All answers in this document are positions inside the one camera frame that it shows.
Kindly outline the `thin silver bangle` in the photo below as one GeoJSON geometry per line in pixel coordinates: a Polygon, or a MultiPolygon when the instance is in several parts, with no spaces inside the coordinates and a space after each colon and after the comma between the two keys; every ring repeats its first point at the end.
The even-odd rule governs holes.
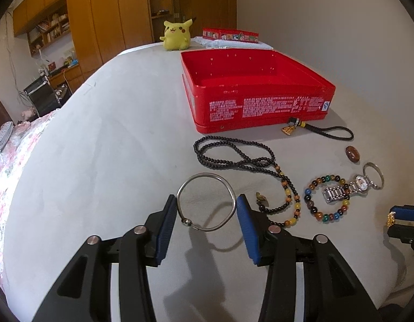
{"type": "Polygon", "coordinates": [[[231,218],[233,218],[237,210],[237,196],[231,184],[222,176],[212,173],[212,172],[201,172],[201,173],[197,173],[197,174],[190,176],[187,180],[185,180],[181,184],[180,188],[177,191],[175,198],[176,198],[177,212],[178,212],[178,215],[180,216],[181,223],[187,226],[188,228],[193,228],[194,230],[203,231],[205,233],[217,231],[223,228],[223,226],[225,226],[231,220],[231,218]],[[183,209],[181,207],[181,195],[183,194],[184,189],[186,188],[186,186],[188,186],[190,182],[196,179],[200,179],[200,178],[210,178],[210,179],[220,182],[226,188],[230,198],[232,199],[232,209],[228,213],[228,215],[218,225],[215,225],[209,228],[201,227],[200,225],[194,224],[190,218],[187,218],[184,216],[183,209]]]}

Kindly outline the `red tin box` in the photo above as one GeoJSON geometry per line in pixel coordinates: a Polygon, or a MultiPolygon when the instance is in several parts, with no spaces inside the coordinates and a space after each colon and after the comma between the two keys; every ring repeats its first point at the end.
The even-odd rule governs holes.
{"type": "Polygon", "coordinates": [[[336,90],[275,50],[184,51],[181,64],[192,118],[202,134],[324,119],[336,90]]]}

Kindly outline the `silver bangle large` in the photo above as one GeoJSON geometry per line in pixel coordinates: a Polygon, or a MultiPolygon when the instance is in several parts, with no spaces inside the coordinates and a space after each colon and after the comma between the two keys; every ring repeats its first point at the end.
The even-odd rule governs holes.
{"type": "Polygon", "coordinates": [[[366,162],[363,165],[363,177],[367,180],[370,188],[373,188],[376,191],[380,191],[380,190],[382,190],[384,188],[384,185],[385,185],[384,174],[382,173],[380,167],[377,164],[375,164],[375,163],[373,163],[371,161],[366,162]],[[372,169],[373,171],[375,171],[375,173],[378,176],[379,182],[375,182],[375,180],[372,179],[369,176],[369,173],[367,171],[368,169],[372,169]]]}

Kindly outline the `yellow Pikachu plush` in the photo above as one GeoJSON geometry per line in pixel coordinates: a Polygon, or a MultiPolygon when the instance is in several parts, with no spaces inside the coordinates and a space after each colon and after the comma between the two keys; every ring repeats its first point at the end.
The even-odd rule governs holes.
{"type": "Polygon", "coordinates": [[[189,29],[192,26],[193,21],[193,19],[189,19],[184,23],[171,23],[165,21],[164,36],[160,37],[160,41],[163,42],[163,47],[168,51],[188,49],[191,43],[189,29]]]}

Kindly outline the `wooden door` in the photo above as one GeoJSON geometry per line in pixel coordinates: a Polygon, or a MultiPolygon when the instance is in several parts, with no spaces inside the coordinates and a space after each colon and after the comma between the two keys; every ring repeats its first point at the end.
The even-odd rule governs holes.
{"type": "Polygon", "coordinates": [[[201,36],[204,28],[237,27],[237,0],[180,0],[181,18],[194,18],[191,36],[201,36]]]}

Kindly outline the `black braided cord charm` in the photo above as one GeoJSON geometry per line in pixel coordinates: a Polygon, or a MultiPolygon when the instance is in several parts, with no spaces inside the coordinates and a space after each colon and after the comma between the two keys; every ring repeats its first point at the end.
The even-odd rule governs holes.
{"type": "Polygon", "coordinates": [[[301,119],[291,117],[288,120],[288,125],[284,126],[281,131],[290,136],[297,128],[306,129],[307,131],[311,131],[312,133],[318,134],[323,137],[327,137],[332,140],[339,140],[339,141],[353,141],[354,140],[354,133],[351,129],[347,128],[346,126],[329,126],[329,127],[319,127],[314,126],[312,124],[307,123],[306,121],[302,121],[301,119]],[[345,132],[347,135],[336,135],[332,134],[332,131],[341,131],[345,132]]]}

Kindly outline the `red tin lid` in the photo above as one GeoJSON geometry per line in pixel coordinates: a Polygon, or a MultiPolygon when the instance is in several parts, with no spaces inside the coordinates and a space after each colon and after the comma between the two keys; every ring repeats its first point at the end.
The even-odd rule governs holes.
{"type": "Polygon", "coordinates": [[[259,41],[259,34],[257,33],[226,28],[204,28],[202,36],[204,39],[210,40],[224,40],[246,43],[257,43],[259,41]]]}

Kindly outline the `silver wristwatch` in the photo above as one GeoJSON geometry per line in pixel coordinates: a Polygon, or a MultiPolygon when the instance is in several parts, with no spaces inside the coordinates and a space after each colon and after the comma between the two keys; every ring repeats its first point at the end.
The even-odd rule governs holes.
{"type": "Polygon", "coordinates": [[[330,204],[335,201],[343,201],[345,196],[353,194],[366,194],[372,186],[371,180],[362,174],[356,174],[350,182],[336,187],[326,187],[322,191],[322,195],[326,203],[330,204]]]}

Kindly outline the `wooden desk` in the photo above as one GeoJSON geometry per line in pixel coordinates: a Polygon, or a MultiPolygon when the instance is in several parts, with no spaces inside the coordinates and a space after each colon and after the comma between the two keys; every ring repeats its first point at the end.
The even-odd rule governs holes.
{"type": "Polygon", "coordinates": [[[53,89],[66,84],[72,93],[77,91],[84,83],[84,77],[79,65],[63,69],[59,74],[49,77],[49,83],[53,89]]]}

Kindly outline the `black office chair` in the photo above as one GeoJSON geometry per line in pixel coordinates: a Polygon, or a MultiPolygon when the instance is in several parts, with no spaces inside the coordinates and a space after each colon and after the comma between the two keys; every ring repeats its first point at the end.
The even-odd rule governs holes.
{"type": "Polygon", "coordinates": [[[62,107],[47,76],[40,76],[34,82],[26,86],[23,92],[32,102],[39,117],[43,117],[62,107]]]}

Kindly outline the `floral bedspread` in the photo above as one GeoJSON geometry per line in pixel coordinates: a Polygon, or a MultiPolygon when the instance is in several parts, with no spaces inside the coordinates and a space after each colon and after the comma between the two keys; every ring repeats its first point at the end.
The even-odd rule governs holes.
{"type": "Polygon", "coordinates": [[[3,246],[13,195],[33,149],[57,111],[18,124],[0,153],[0,288],[4,282],[3,246]]]}

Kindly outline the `wooden wardrobe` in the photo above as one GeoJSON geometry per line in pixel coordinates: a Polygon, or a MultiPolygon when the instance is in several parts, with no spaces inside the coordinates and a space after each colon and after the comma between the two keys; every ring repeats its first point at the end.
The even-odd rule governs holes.
{"type": "Polygon", "coordinates": [[[174,20],[174,0],[22,0],[13,12],[13,31],[25,34],[60,7],[84,79],[125,49],[156,42],[160,20],[174,20]]]}

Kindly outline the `white folded towel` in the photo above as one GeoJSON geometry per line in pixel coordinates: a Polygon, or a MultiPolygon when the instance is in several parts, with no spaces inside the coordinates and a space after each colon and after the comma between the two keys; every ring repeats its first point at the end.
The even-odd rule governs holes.
{"type": "Polygon", "coordinates": [[[192,42],[202,45],[208,49],[265,49],[273,50],[273,47],[263,42],[250,43],[250,42],[239,42],[239,41],[227,41],[222,39],[210,40],[204,39],[203,37],[196,36],[191,39],[192,42]]]}

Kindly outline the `gold pendant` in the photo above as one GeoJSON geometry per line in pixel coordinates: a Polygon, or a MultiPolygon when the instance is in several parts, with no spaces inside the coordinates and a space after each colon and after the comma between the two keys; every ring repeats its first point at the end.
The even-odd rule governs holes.
{"type": "Polygon", "coordinates": [[[390,228],[393,225],[395,225],[395,211],[390,211],[387,216],[386,226],[390,228]]]}

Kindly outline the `folded blue white cloth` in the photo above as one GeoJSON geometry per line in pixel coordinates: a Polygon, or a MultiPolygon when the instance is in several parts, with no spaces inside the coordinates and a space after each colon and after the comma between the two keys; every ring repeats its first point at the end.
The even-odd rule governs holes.
{"type": "Polygon", "coordinates": [[[7,121],[1,125],[0,127],[0,153],[5,147],[5,145],[8,143],[9,139],[11,138],[14,128],[15,126],[12,121],[7,121]]]}

